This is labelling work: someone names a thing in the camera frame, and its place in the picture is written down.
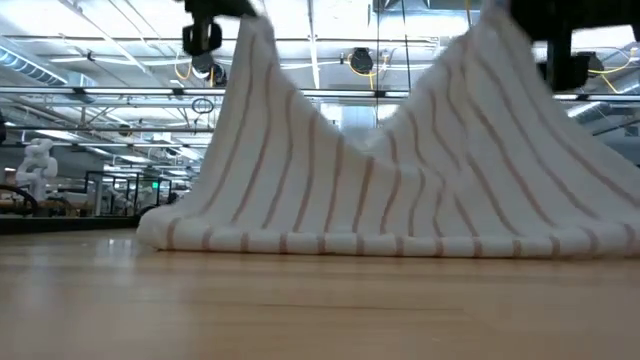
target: wooden table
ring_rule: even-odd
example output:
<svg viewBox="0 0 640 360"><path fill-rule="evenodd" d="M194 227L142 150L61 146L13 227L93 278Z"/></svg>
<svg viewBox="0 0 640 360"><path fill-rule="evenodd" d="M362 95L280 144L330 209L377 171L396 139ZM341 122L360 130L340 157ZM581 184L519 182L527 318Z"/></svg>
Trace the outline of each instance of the wooden table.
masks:
<svg viewBox="0 0 640 360"><path fill-rule="evenodd" d="M639 359L640 262L154 252L0 238L0 358Z"/></svg>

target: wooden surface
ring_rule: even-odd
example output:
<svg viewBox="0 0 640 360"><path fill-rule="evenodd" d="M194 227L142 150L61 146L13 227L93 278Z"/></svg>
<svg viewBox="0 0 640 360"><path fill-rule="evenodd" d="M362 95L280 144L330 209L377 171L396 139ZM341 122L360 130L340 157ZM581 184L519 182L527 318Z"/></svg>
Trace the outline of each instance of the wooden surface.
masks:
<svg viewBox="0 0 640 360"><path fill-rule="evenodd" d="M163 253L132 238L0 238L0 358L640 358L640 262Z"/></svg>

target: white towel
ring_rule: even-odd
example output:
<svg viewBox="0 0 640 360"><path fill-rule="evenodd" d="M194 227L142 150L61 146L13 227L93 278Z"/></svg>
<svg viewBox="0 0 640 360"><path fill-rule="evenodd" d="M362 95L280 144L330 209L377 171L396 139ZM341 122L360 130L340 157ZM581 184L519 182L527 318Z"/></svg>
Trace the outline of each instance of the white towel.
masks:
<svg viewBox="0 0 640 360"><path fill-rule="evenodd" d="M640 173L566 116L526 35L485 12L355 147L243 19L193 191L148 212L158 249L436 257L640 253Z"/></svg>

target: ceiling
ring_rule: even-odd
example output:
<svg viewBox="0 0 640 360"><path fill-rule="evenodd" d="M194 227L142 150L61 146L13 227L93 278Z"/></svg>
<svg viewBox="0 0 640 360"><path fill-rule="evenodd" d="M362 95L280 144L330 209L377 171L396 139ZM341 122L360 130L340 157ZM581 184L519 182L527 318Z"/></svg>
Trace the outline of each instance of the ceiling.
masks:
<svg viewBox="0 0 640 360"><path fill-rule="evenodd" d="M65 76L83 74L91 79L90 84L94 86L209 87L206 80L199 79L193 72L184 79L189 73L190 57L183 53L180 37L182 27L191 24L191 17L185 13L182 4L172 0L80 0L75 1L77 10L74 11L72 8L75 5L71 1L67 1L66 6L63 1L67 0L1 1L0 34L8 42L7 46L54 73ZM381 65L385 71L376 79L376 86L384 90L407 90L410 87L408 79L416 79L428 69L451 39L467 30L468 24L463 1L433 1L438 4L433 9L423 7L421 0L406 1L411 11L408 11L404 21L402 16L393 13L376 16L372 12L372 0L253 0L252 3L260 13L271 19L282 66L298 87L370 90L372 85L368 78L357 76L349 65L340 61L341 57L348 57L355 47L365 47L369 48L374 61L387 59L387 63ZM479 2L473 3L474 9L477 9ZM472 19L478 15L477 10L472 11ZM214 57L229 73L232 71L239 22L235 19L220 19L218 22L223 28L225 41L214 52ZM311 34L315 35L314 42L310 41ZM405 51L405 41L409 45L408 51ZM636 71L635 62L629 60L630 56L635 56L630 27L577 32L574 34L573 47L576 51L595 51L606 69L624 67L607 75L610 84L597 76L579 92L614 93L630 88L629 84L638 83L640 73ZM536 44L534 54L543 58L544 44ZM0 66L0 86L12 85L42 86L42 83ZM197 134L162 133L197 126L205 130L215 128L222 102L222 96L208 97L215 109L210 114L199 115L191 108L195 98L189 97L182 100L168 99L166 96L138 97L134 98L140 101L137 107L123 105L127 99L117 95L99 96L96 99L93 104L86 104L62 96L10 95L4 96L0 106L3 112L15 111L11 119L18 125L44 123L50 126L105 128L129 124L132 127L165 129L153 133L134 133L133 136L100 131L73 135L87 142L149 143L154 142L155 134L155 138L166 143L204 147L210 141L210 131ZM321 109L334 118L341 117L338 114L340 107L374 106L372 103L354 104L341 99L330 102L331 105L323 105ZM393 111L393 105L382 106L386 106L386 110L379 113L389 114ZM33 110L29 116L37 111L46 111L46 116L39 113L37 118L30 118L24 115L27 108ZM57 139L70 141L64 136ZM165 166L178 163L197 165L204 150L193 148L189 149L189 156L173 156L175 154L167 154L161 148L94 148L102 149L99 153L105 157L111 157L112 154L134 155L149 159L142 164ZM135 163L123 157L118 157L117 161Z"/></svg>

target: striped towel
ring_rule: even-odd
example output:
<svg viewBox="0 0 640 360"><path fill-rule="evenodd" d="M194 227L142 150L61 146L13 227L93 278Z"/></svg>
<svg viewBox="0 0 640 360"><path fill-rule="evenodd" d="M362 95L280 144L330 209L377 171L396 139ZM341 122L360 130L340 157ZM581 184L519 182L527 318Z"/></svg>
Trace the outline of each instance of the striped towel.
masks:
<svg viewBox="0 0 640 360"><path fill-rule="evenodd" d="M566 116L494 7L350 143L244 19L193 191L147 213L164 250L435 257L640 253L640 173Z"/></svg>

